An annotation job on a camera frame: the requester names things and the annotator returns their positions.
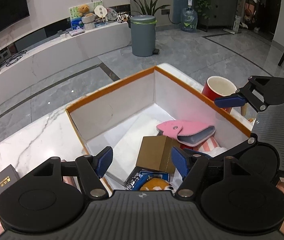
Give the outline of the brown teddy bear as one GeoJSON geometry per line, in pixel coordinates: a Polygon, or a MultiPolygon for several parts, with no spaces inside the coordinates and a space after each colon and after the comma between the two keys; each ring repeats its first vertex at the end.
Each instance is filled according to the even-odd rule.
{"type": "Polygon", "coordinates": [[[90,12],[89,5],[87,4],[79,5],[77,7],[77,12],[79,17],[85,17],[90,12]]]}

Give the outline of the long white box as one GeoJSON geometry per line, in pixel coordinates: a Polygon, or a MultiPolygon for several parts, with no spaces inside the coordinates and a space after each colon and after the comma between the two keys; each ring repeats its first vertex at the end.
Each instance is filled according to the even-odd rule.
{"type": "Polygon", "coordinates": [[[136,121],[113,148],[113,161],[106,174],[124,183],[135,168],[143,137],[156,136],[158,124],[160,121],[156,119],[143,121],[142,124],[136,121]]]}

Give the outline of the grey pedal trash bin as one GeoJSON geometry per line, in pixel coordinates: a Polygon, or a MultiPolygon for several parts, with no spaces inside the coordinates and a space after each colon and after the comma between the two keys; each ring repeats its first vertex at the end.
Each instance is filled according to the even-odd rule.
{"type": "Polygon", "coordinates": [[[132,53],[139,57],[157,55],[156,23],[152,15],[133,16],[130,19],[132,53]]]}

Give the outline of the white striped-hat plush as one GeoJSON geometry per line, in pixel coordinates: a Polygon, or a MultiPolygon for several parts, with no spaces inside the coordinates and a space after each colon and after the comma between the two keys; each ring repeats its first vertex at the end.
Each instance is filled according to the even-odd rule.
{"type": "Polygon", "coordinates": [[[181,148],[187,148],[196,152],[201,152],[203,154],[206,154],[210,157],[216,157],[224,152],[227,151],[225,147],[221,147],[218,142],[216,141],[214,136],[211,136],[208,138],[206,141],[202,142],[201,144],[191,147],[191,146],[186,146],[184,144],[181,144],[181,148]]]}

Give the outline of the potted plant by bin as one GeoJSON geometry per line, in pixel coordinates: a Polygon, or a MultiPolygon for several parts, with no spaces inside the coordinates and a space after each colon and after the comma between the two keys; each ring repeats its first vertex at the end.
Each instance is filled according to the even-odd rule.
{"type": "Polygon", "coordinates": [[[140,15],[154,16],[157,11],[168,8],[169,4],[158,5],[160,0],[132,0],[138,7],[139,11],[135,11],[140,15]]]}

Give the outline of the marble tv console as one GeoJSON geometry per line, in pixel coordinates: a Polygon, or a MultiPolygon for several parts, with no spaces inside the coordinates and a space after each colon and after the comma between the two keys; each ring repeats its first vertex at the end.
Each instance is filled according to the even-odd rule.
{"type": "Polygon", "coordinates": [[[52,74],[130,43],[126,23],[111,23],[43,43],[29,50],[18,62],[0,69],[0,105],[52,74]]]}

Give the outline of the water jug bottle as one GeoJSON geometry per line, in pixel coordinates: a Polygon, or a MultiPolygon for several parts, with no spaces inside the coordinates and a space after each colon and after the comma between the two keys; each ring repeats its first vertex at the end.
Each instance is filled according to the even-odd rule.
{"type": "Polygon", "coordinates": [[[193,33],[197,29],[197,12],[192,7],[193,1],[188,0],[188,6],[181,11],[181,30],[193,33]]]}

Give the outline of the pink card holder wallet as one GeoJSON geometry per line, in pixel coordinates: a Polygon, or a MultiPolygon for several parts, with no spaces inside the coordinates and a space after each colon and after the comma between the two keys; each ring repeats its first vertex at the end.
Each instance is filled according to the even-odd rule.
{"type": "Polygon", "coordinates": [[[214,125],[199,121],[170,120],[157,125],[162,135],[175,139],[186,146],[195,147],[205,142],[216,132],[214,125]]]}

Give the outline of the brown cardboard box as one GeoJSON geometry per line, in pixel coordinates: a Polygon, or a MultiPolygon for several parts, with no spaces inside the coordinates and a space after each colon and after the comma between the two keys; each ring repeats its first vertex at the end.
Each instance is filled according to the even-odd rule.
{"type": "Polygon", "coordinates": [[[171,149],[180,148],[180,145],[175,139],[163,135],[143,137],[136,166],[174,174],[176,168],[171,160],[171,149]]]}

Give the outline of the red ceramic mug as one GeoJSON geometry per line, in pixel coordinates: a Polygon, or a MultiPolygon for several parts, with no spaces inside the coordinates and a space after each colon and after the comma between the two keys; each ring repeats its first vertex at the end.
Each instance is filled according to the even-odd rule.
{"type": "Polygon", "coordinates": [[[225,77],[211,76],[208,77],[202,89],[202,94],[214,101],[216,98],[229,96],[235,93],[236,90],[237,87],[225,77]]]}

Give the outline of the dark grey gift box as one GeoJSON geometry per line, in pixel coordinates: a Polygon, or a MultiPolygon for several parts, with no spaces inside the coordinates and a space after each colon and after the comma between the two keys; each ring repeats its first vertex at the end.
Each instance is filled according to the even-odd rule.
{"type": "Polygon", "coordinates": [[[20,179],[18,172],[12,165],[8,165],[0,172],[0,194],[20,179]]]}

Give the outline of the orange storage box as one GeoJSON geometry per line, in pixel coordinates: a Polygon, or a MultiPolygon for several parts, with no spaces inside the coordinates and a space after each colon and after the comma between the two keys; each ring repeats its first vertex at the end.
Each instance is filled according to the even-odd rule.
{"type": "Polygon", "coordinates": [[[110,190],[122,190],[132,174],[142,139],[158,134],[166,121],[213,125],[224,148],[246,140],[252,124],[239,112],[226,112],[202,94],[202,85],[167,63],[143,70],[81,97],[66,108],[86,154],[113,149],[103,177],[110,190]]]}

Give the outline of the round paper fan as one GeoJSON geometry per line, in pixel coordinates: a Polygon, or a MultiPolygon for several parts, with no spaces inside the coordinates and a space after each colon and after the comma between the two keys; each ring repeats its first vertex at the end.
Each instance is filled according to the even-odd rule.
{"type": "Polygon", "coordinates": [[[96,21],[107,22],[107,9],[103,5],[97,5],[94,14],[97,16],[96,21]]]}

